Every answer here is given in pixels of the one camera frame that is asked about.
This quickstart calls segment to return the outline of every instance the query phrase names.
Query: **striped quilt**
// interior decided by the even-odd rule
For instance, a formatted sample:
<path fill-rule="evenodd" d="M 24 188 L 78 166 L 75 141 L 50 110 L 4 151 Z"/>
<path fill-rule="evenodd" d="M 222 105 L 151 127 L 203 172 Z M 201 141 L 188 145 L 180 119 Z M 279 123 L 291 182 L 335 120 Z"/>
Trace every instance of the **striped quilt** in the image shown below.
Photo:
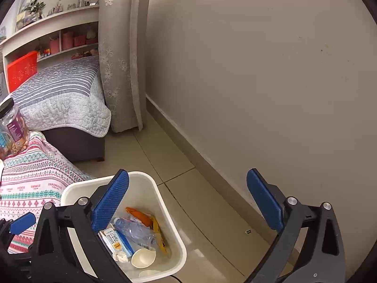
<path fill-rule="evenodd" d="M 31 131 L 74 127 L 95 137 L 109 130 L 98 56 L 45 68 L 10 95 Z"/>
<path fill-rule="evenodd" d="M 32 212 L 39 219 L 46 202 L 60 206 L 63 190 L 72 183 L 93 179 L 69 162 L 42 133 L 31 132 L 29 146 L 16 156 L 8 156 L 0 184 L 0 218 L 17 219 Z M 36 224 L 16 235 L 9 253 L 27 252 Z"/>

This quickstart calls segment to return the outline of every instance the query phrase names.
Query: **white plastic bin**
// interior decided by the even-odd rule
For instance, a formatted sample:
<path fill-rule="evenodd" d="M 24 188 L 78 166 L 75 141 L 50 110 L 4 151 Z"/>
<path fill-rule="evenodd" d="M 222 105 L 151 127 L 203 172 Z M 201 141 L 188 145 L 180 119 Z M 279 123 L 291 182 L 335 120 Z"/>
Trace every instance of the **white plastic bin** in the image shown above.
<path fill-rule="evenodd" d="M 187 252 L 166 209 L 157 185 L 152 177 L 143 172 L 133 171 L 128 174 L 130 176 L 129 188 L 113 218 L 122 217 L 122 215 L 126 214 L 126 207 L 154 215 L 170 252 L 168 257 L 163 256 L 163 254 L 157 255 L 155 262 L 148 268 L 133 268 L 132 270 L 127 270 L 126 274 L 133 283 L 149 282 L 175 274 L 186 262 Z M 83 196 L 90 197 L 99 186 L 108 184 L 112 178 L 113 176 L 104 177 L 69 185 L 61 196 L 61 205 L 74 204 L 78 198 Z M 95 276 L 75 230 L 69 228 L 69 235 L 82 268 L 86 273 Z"/>

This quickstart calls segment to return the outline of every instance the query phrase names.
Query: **floor tile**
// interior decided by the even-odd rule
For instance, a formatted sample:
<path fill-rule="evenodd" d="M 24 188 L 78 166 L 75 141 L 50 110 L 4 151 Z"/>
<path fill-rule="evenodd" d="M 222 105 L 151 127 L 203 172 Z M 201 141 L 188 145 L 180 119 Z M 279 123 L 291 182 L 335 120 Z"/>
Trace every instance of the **floor tile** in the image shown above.
<path fill-rule="evenodd" d="M 135 129 L 134 134 L 164 182 L 194 168 L 149 113 L 145 128 Z"/>
<path fill-rule="evenodd" d="M 166 183 L 181 207 L 210 242 L 249 276 L 270 247 L 196 170 Z"/>
<path fill-rule="evenodd" d="M 183 283 L 242 283 L 245 277 L 206 239 L 179 206 L 167 187 L 158 186 L 170 216 L 187 249 L 187 260 L 177 276 Z M 167 277 L 156 283 L 177 283 Z"/>
<path fill-rule="evenodd" d="M 75 165 L 96 178 L 114 175 L 119 169 L 124 169 L 145 172 L 156 184 L 162 183 L 131 130 L 122 133 L 109 132 L 105 136 L 105 161 L 79 162 Z"/>

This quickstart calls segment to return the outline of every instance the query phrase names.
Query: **patterned tablecloth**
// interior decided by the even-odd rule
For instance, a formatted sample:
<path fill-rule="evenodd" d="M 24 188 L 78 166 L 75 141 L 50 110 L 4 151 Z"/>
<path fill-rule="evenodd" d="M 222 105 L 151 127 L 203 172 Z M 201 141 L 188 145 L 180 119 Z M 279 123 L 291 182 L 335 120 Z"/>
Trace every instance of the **patterned tablecloth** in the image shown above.
<path fill-rule="evenodd" d="M 31 132 L 28 148 L 8 156 L 0 183 L 0 218 L 17 219 L 32 212 L 39 219 L 46 202 L 60 206 L 63 190 L 72 183 L 93 179 L 69 162 L 42 133 Z M 9 253 L 27 252 L 37 224 L 16 235 Z"/>

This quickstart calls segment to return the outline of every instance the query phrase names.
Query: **dark brown bed frame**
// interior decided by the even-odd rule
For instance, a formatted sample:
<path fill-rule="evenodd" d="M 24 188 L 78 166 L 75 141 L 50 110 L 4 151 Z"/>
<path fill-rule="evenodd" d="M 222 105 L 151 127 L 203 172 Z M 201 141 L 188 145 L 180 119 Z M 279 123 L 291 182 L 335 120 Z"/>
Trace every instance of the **dark brown bed frame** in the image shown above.
<path fill-rule="evenodd" d="M 73 127 L 59 127 L 42 132 L 47 141 L 70 162 L 105 160 L 104 137 L 94 137 Z"/>

